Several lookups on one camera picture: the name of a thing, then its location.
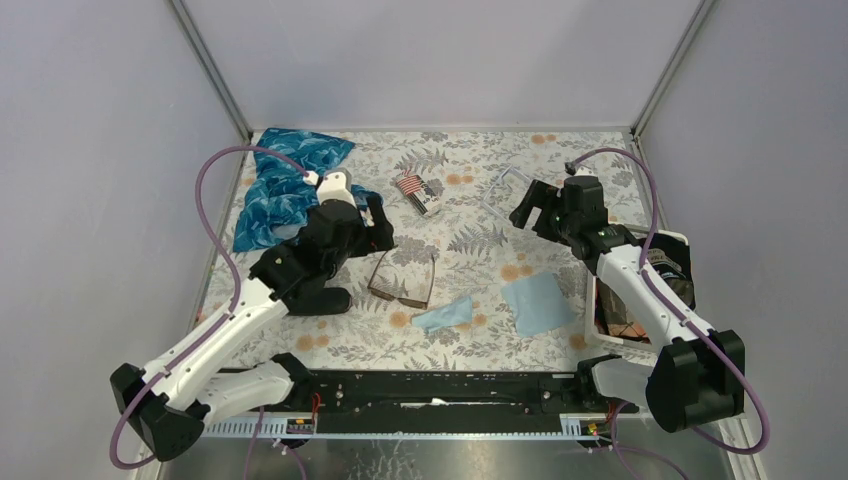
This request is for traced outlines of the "flag pattern glasses case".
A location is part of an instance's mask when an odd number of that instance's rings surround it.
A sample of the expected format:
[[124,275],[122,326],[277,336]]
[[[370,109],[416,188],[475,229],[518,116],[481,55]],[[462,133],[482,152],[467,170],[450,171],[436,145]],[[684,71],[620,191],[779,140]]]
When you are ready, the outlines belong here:
[[441,196],[420,175],[403,171],[395,177],[394,184],[423,217],[431,217],[440,210]]

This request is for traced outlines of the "brown sunglasses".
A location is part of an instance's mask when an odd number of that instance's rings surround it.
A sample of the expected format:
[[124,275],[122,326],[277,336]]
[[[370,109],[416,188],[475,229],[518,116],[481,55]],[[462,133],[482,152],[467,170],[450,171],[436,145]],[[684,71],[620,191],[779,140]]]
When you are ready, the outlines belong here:
[[370,274],[366,291],[377,299],[427,310],[433,299],[437,256],[427,252],[417,259],[411,253],[383,253]]

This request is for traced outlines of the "small light blue cloth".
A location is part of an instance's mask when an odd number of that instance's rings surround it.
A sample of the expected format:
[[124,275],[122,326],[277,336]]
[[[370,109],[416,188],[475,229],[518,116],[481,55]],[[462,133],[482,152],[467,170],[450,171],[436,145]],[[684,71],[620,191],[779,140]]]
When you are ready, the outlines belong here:
[[473,300],[470,296],[465,296],[448,305],[414,316],[411,324],[425,333],[433,333],[442,328],[469,323],[472,317]]

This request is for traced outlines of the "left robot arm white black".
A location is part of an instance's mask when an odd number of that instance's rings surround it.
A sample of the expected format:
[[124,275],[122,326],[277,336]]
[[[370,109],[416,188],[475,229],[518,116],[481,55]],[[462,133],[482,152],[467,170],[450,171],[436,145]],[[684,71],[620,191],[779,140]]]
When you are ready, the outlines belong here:
[[237,280],[229,304],[217,320],[192,331],[174,347],[142,367],[124,363],[109,382],[121,414],[109,447],[114,466],[131,470],[145,460],[120,460],[118,441],[130,426],[152,460],[167,462],[187,451],[214,423],[265,405],[296,411],[309,401],[310,385],[290,354],[239,373],[218,377],[219,370],[256,332],[287,314],[325,316],[347,312],[351,294],[330,287],[350,258],[387,252],[394,246],[393,226],[377,195],[367,198],[371,224],[357,206],[327,200],[308,211],[298,235],[266,250],[245,279]]

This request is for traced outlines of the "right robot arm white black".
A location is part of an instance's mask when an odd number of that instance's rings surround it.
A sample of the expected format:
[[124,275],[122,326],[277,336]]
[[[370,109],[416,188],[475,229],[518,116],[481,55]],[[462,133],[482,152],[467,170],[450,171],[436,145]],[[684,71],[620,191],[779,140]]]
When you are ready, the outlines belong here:
[[569,247],[623,301],[657,353],[651,367],[616,355],[579,362],[573,386],[579,407],[597,412],[612,399],[628,401],[667,432],[743,412],[743,341],[700,318],[648,262],[648,243],[609,222],[597,177],[570,177],[562,187],[532,181],[509,220],[522,229],[533,211],[536,235]]

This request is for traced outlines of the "blue patterned fabric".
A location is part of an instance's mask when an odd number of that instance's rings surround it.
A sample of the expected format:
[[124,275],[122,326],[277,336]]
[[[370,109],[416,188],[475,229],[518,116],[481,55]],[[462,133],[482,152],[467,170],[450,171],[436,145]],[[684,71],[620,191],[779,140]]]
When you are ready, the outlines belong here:
[[[315,132],[269,128],[257,146],[323,175],[339,168],[355,143]],[[288,162],[267,153],[255,152],[253,156],[255,180],[245,194],[244,208],[236,222],[236,253],[271,248],[296,236],[307,223],[307,210],[318,204],[315,188],[307,185]]]

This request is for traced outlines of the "black glasses case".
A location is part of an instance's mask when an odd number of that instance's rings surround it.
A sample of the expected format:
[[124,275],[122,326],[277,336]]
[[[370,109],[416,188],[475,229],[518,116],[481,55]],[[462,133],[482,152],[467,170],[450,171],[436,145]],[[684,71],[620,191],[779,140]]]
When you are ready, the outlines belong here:
[[288,314],[301,317],[316,317],[346,313],[352,306],[352,296],[344,288],[327,287],[308,298],[286,303]]

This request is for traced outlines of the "large light blue cloth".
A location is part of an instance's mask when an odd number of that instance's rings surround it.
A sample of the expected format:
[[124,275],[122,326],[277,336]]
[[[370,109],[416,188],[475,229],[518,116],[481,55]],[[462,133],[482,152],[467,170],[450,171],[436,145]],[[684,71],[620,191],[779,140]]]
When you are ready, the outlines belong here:
[[504,286],[501,295],[512,312],[517,335],[523,338],[570,325],[577,319],[550,272],[516,280]]

